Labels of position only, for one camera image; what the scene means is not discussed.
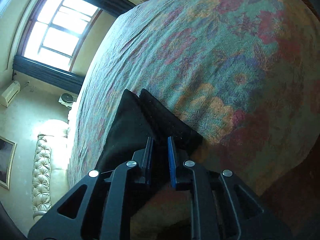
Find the framed wall picture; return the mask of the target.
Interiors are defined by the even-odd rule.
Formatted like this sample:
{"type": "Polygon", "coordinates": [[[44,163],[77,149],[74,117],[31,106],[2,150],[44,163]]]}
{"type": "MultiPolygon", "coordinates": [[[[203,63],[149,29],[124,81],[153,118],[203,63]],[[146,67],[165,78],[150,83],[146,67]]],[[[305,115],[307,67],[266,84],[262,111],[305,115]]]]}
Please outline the framed wall picture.
{"type": "Polygon", "coordinates": [[[13,141],[0,138],[0,176],[1,187],[10,189],[11,168],[17,144],[13,141]]]}

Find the white round fan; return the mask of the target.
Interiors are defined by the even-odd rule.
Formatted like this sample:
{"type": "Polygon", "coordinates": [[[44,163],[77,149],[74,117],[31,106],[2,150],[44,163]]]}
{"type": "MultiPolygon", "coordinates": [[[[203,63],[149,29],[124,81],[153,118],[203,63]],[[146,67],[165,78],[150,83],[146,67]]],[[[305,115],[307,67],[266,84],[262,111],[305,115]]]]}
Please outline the white round fan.
{"type": "Polygon", "coordinates": [[[76,102],[77,100],[77,97],[74,97],[72,96],[71,94],[69,93],[63,93],[58,102],[64,106],[66,106],[68,109],[71,109],[72,108],[72,105],[74,102],[76,102]]]}

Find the cream tufted headboard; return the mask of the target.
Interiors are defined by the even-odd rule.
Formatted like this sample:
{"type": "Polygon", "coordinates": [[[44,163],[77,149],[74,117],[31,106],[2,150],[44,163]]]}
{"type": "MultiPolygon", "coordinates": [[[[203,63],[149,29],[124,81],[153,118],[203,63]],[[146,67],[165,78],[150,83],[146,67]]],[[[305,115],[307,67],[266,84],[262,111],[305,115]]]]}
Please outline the cream tufted headboard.
{"type": "Polygon", "coordinates": [[[69,190],[67,169],[71,150],[68,124],[51,119],[40,126],[32,172],[33,220],[37,222],[69,190]]]}

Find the white wall air conditioner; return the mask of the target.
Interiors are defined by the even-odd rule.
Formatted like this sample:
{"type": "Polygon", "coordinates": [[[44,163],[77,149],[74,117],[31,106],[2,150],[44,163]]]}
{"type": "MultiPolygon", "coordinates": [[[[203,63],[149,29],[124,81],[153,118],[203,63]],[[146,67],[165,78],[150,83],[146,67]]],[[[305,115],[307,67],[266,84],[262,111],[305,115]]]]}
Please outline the white wall air conditioner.
{"type": "Polygon", "coordinates": [[[20,92],[21,85],[18,81],[14,81],[2,94],[1,94],[1,105],[8,107],[14,100],[16,95],[20,92]]]}

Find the black pants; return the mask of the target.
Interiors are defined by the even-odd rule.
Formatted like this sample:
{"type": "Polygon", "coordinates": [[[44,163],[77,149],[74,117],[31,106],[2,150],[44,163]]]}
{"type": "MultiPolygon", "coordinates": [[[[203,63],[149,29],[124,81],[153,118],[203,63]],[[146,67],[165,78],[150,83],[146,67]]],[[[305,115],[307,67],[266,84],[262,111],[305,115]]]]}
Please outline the black pants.
{"type": "Polygon", "coordinates": [[[114,170],[131,160],[136,151],[144,149],[148,138],[154,139],[157,150],[151,155],[151,187],[136,187],[129,197],[132,213],[141,209],[170,181],[168,137],[174,137],[175,146],[188,155],[192,155],[203,141],[202,135],[172,114],[146,89],[141,90],[140,95],[124,90],[95,169],[100,172],[114,170]]]}

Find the dark blue curtain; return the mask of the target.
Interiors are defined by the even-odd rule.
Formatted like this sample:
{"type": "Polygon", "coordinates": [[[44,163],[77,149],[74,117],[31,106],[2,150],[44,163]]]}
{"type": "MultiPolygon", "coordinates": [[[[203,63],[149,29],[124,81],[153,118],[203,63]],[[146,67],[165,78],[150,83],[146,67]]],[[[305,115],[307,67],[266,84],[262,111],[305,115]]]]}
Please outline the dark blue curtain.
{"type": "Polygon", "coordinates": [[[85,79],[83,76],[20,55],[14,57],[12,68],[15,71],[74,94],[80,93],[85,79]]]}

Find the floral bedspread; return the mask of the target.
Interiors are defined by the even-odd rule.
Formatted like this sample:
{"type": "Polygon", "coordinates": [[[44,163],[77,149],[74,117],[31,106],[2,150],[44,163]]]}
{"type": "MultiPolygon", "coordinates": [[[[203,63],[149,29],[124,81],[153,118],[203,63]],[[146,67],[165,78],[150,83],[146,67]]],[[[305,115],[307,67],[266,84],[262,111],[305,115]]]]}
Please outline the floral bedspread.
{"type": "Polygon", "coordinates": [[[76,102],[70,186],[129,157],[138,114],[112,124],[123,92],[143,89],[202,135],[195,161],[319,238],[319,19],[302,0],[149,0],[120,15],[76,102]]]}

